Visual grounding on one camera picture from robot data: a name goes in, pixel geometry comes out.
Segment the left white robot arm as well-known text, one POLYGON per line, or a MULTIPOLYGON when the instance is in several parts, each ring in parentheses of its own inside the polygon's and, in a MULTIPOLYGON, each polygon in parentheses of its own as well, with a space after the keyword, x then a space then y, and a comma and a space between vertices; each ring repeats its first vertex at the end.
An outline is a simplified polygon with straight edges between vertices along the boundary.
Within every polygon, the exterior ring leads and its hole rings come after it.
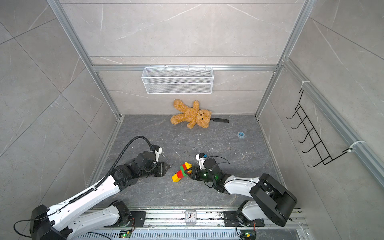
POLYGON ((103 200, 134 185, 143 169, 134 163, 119 165, 105 181, 99 181, 71 199, 32 211, 30 234, 33 240, 71 240, 102 227, 125 227, 134 223, 126 204, 114 201, 107 208, 86 212, 103 200))

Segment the green lego brick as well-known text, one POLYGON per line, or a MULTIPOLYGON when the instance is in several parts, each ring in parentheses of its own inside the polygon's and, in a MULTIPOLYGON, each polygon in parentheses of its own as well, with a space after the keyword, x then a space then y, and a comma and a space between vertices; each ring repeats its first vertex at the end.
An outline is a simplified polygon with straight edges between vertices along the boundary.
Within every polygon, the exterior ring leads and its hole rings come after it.
POLYGON ((185 173, 186 169, 187 169, 186 165, 183 164, 183 165, 181 166, 181 170, 180 170, 180 174, 179 174, 179 178, 180 178, 180 179, 182 179, 183 177, 186 176, 186 173, 185 173))

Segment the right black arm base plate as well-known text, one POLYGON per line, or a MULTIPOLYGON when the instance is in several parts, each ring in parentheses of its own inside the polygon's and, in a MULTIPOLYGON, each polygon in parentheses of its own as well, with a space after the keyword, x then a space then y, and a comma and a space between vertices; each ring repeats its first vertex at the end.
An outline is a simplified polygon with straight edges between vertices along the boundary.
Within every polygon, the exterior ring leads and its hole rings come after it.
POLYGON ((224 224, 226 227, 236 227, 236 226, 245 226, 245 227, 264 227, 265 222, 263 219, 255 219, 253 221, 248 220, 241 214, 238 214, 236 211, 224 211, 222 213, 224 219, 224 224))

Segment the red small lego brick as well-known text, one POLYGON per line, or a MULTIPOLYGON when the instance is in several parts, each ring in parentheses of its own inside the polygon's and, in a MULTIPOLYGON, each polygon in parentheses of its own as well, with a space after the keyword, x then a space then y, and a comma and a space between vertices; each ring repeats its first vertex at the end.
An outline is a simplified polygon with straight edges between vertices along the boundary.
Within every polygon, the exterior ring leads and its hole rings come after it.
POLYGON ((183 171, 182 171, 182 170, 179 170, 179 171, 177 172, 177 177, 178 177, 178 179, 182 179, 182 178, 184 177, 184 174, 183 174, 183 171))

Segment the yellow small lego brick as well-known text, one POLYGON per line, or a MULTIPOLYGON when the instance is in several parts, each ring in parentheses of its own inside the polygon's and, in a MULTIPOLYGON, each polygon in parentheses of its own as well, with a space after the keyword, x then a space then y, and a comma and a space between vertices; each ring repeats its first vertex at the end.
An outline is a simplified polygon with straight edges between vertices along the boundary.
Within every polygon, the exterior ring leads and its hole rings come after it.
POLYGON ((174 175, 172 176, 172 180, 173 180, 173 182, 177 183, 177 182, 179 182, 181 179, 179 178, 178 174, 174 174, 174 175))

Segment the yellow long lego brick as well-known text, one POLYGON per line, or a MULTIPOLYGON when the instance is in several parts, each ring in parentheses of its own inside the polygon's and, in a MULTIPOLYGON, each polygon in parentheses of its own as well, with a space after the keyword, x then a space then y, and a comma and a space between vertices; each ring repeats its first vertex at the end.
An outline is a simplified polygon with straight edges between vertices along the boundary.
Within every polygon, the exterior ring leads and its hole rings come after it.
POLYGON ((192 167, 193 167, 193 165, 190 164, 190 163, 185 162, 183 164, 183 170, 184 170, 185 173, 191 173, 192 172, 192 170, 191 170, 192 167))

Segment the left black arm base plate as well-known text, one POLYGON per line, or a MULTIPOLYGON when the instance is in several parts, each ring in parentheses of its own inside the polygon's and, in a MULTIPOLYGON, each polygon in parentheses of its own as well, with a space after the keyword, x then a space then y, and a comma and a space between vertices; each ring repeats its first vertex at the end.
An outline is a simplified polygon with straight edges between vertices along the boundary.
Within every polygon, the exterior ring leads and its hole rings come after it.
POLYGON ((133 211, 131 212, 131 219, 127 227, 131 227, 135 223, 136 228, 143 228, 146 220, 146 211, 133 211))

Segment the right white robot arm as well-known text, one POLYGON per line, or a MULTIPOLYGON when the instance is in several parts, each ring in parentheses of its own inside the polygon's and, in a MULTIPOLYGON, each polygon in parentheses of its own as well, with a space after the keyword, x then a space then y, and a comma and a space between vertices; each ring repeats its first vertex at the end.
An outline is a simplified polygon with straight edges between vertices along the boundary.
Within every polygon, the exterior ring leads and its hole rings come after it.
POLYGON ((200 181, 220 194, 242 195, 250 200, 244 201, 236 214, 228 219, 240 224, 269 219, 275 225, 284 227, 290 221, 298 202, 297 198, 269 174, 256 178, 240 178, 224 173, 214 158, 198 155, 199 166, 188 167, 185 174, 192 180, 200 181))

